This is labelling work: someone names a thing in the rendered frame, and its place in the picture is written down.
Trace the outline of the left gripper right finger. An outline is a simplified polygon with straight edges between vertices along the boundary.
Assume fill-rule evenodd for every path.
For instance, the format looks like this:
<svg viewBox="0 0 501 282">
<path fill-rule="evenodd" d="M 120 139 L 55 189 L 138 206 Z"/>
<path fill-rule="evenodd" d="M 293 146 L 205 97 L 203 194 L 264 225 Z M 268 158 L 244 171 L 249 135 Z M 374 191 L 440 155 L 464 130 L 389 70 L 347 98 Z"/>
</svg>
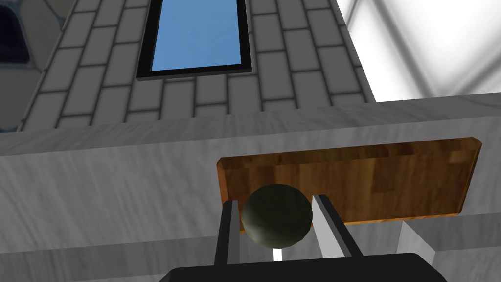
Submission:
<svg viewBox="0 0 501 282">
<path fill-rule="evenodd" d="M 326 195 L 313 195 L 312 213 L 312 223 L 322 258 L 363 256 Z"/>
</svg>

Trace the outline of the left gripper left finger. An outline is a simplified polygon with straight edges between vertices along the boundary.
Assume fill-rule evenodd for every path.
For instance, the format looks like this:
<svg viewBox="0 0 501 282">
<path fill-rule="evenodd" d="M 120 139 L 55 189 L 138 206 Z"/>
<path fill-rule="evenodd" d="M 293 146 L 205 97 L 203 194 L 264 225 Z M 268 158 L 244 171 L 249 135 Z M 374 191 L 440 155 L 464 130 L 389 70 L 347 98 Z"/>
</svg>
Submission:
<svg viewBox="0 0 501 282">
<path fill-rule="evenodd" d="M 223 204 L 214 265 L 238 264 L 240 262 L 240 221 L 238 201 L 228 200 Z"/>
</svg>

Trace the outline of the dark olive round knob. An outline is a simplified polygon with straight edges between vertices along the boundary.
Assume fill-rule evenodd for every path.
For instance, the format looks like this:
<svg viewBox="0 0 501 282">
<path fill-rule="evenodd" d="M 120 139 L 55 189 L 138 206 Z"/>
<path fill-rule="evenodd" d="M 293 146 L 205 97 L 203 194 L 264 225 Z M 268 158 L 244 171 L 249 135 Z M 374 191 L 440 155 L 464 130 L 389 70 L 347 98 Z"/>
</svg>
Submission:
<svg viewBox="0 0 501 282">
<path fill-rule="evenodd" d="M 241 222 L 248 237 L 270 249 L 290 247 L 306 237 L 312 225 L 311 203 L 298 189 L 270 184 L 245 202 Z"/>
</svg>

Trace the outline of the brown wooden drawer front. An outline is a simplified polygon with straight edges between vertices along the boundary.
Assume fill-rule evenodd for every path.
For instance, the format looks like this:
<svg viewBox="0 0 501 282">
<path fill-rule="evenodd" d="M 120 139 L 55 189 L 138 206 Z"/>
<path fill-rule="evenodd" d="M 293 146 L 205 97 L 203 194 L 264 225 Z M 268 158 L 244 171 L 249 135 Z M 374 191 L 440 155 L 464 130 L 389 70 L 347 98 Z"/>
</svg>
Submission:
<svg viewBox="0 0 501 282">
<path fill-rule="evenodd" d="M 482 143 L 473 137 L 328 148 L 217 161 L 221 200 L 270 184 L 326 195 L 349 225 L 458 215 Z"/>
</svg>

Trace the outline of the black framed window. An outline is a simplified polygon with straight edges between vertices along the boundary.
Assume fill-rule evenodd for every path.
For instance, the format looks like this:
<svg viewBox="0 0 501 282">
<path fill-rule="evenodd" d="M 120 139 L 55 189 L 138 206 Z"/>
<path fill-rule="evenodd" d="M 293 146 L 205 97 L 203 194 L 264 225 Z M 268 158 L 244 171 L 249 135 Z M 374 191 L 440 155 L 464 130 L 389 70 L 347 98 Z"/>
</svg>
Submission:
<svg viewBox="0 0 501 282">
<path fill-rule="evenodd" d="M 151 0 L 138 81 L 248 72 L 246 0 Z"/>
</svg>

